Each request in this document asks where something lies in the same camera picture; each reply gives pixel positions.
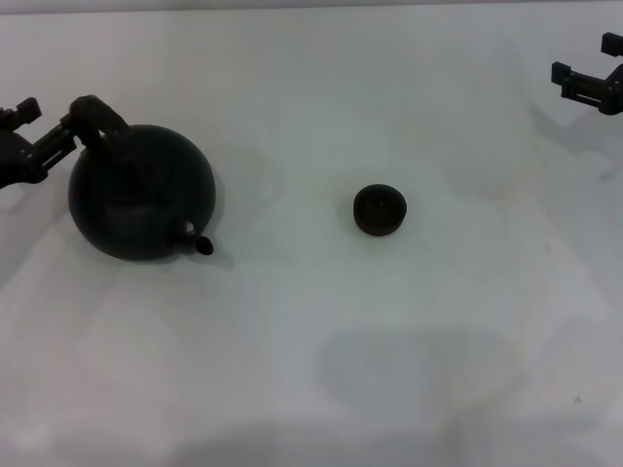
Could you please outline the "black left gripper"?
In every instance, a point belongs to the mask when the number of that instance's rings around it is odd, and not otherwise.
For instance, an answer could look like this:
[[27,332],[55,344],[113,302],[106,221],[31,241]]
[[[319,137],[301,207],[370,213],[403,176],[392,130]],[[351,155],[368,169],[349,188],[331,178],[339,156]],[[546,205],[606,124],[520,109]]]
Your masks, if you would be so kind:
[[7,131],[29,125],[41,115],[35,97],[24,99],[15,109],[0,107],[0,190],[15,184],[41,183],[57,163],[77,148],[69,114],[33,146],[20,135]]

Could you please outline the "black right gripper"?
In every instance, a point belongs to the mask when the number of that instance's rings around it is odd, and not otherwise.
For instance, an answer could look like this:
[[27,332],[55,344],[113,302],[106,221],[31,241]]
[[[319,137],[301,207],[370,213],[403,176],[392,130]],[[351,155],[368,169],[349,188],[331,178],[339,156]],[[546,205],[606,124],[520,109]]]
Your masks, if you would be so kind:
[[[603,54],[623,54],[623,35],[607,32],[602,37]],[[623,64],[605,79],[573,71],[556,61],[551,66],[551,82],[560,87],[561,97],[586,105],[600,105],[602,113],[614,116],[623,113]]]

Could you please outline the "black round teapot with handle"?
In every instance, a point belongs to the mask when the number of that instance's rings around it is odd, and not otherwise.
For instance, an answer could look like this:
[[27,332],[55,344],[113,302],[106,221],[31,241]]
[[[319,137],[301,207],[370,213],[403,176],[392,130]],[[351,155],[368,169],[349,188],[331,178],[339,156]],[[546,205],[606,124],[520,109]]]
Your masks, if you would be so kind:
[[129,125],[94,95],[77,98],[62,122],[84,146],[68,204],[92,246],[136,262],[213,253],[203,232],[215,210],[215,177],[193,142],[163,126]]

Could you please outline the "small dark round teacup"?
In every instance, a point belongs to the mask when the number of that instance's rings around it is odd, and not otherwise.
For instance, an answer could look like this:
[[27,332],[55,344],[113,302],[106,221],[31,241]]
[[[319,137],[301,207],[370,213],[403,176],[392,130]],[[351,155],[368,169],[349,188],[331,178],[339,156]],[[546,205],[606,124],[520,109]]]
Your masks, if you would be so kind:
[[396,232],[407,214],[407,202],[395,188],[374,184],[361,189],[352,204],[353,219],[364,233],[383,237]]

